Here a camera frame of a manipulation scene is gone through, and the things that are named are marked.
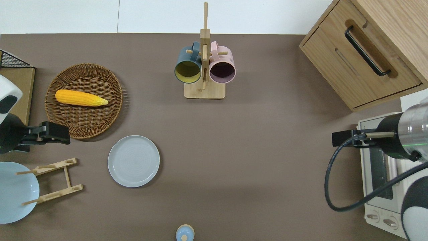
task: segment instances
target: black wire rack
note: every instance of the black wire rack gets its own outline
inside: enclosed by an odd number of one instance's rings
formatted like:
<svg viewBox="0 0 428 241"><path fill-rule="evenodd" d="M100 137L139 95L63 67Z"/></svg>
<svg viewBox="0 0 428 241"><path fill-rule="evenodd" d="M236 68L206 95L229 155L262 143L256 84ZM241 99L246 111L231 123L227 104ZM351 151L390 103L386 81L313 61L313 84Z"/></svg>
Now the black wire rack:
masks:
<svg viewBox="0 0 428 241"><path fill-rule="evenodd" d="M0 68L34 68L10 53L0 49Z"/></svg>

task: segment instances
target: white backdrop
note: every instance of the white backdrop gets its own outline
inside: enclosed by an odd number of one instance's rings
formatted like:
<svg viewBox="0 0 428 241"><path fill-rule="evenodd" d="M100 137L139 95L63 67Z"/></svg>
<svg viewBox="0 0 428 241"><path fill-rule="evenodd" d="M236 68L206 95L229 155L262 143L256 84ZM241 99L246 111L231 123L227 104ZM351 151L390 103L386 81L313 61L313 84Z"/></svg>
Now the white backdrop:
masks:
<svg viewBox="0 0 428 241"><path fill-rule="evenodd" d="M331 0L205 0L212 33L307 34ZM204 0L0 0L0 33L199 33Z"/></svg>

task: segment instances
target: mug handle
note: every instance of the mug handle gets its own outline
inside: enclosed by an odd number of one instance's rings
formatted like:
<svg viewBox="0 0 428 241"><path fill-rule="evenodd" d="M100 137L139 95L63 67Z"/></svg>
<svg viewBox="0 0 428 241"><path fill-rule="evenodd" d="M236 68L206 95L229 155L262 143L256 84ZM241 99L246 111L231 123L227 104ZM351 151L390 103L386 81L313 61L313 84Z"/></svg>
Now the mug handle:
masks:
<svg viewBox="0 0 428 241"><path fill-rule="evenodd" d="M201 48L201 44L198 41L194 41L192 45L192 55L190 57L190 60L196 61L198 58L199 50Z"/></svg>
<svg viewBox="0 0 428 241"><path fill-rule="evenodd" d="M214 41L211 43L211 58L213 58L214 61L219 61L220 60L220 56L218 55L218 43L217 41Z"/></svg>

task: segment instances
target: small blue object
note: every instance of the small blue object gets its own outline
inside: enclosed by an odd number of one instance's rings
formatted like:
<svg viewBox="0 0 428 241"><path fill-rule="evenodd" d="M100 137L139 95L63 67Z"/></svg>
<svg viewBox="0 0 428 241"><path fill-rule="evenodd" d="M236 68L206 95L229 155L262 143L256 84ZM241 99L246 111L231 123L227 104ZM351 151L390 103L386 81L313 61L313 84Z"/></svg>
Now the small blue object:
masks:
<svg viewBox="0 0 428 241"><path fill-rule="evenodd" d="M16 175L29 169L19 163L0 162L0 223L12 223L27 216L36 205L23 202L39 198L39 182L33 173Z"/></svg>
<svg viewBox="0 0 428 241"><path fill-rule="evenodd" d="M181 225L175 234L177 241L193 241L195 238L195 230L188 224Z"/></svg>

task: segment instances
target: oven knob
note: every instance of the oven knob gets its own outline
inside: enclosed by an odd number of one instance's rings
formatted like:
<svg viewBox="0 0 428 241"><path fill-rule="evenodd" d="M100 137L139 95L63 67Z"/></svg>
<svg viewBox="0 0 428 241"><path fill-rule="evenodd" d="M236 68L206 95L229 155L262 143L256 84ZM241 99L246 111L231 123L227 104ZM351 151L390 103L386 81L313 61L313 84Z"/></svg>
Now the oven knob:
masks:
<svg viewBox="0 0 428 241"><path fill-rule="evenodd" d="M373 221L378 223L379 222L379 214L374 210L372 210L370 212L371 212L371 214L366 214L366 218L372 219Z"/></svg>
<svg viewBox="0 0 428 241"><path fill-rule="evenodd" d="M379 217L377 215L375 215L375 214L368 214L368 215L366 215L366 217L370 218L370 219L373 219L373 220L378 220L379 219Z"/></svg>
<svg viewBox="0 0 428 241"><path fill-rule="evenodd" d="M384 219L383 222L392 229L398 229L397 220L394 217L390 217L390 219Z"/></svg>

